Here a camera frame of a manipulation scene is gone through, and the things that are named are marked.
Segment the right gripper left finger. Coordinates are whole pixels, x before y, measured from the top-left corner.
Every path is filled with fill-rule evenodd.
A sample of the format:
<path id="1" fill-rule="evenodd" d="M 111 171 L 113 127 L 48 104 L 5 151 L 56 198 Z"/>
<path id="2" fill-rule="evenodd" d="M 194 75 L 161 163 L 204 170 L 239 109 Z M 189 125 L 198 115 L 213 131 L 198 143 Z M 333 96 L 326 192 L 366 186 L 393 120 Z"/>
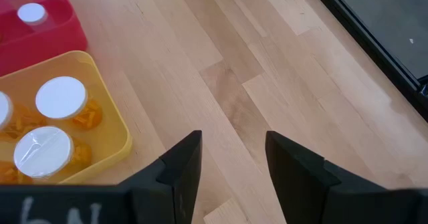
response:
<path id="1" fill-rule="evenodd" d="M 202 132 L 194 130 L 122 181 L 125 217 L 140 224 L 191 223 L 201 178 Z"/>

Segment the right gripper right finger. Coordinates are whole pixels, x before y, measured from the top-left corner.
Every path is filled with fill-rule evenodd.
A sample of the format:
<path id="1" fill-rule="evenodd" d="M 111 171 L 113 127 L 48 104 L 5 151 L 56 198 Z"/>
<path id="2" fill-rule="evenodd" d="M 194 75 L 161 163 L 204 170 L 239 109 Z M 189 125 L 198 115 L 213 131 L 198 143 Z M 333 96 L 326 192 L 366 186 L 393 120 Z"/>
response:
<path id="1" fill-rule="evenodd" d="M 266 132 L 265 153 L 287 223 L 353 223 L 363 195 L 385 190 L 276 131 Z"/>

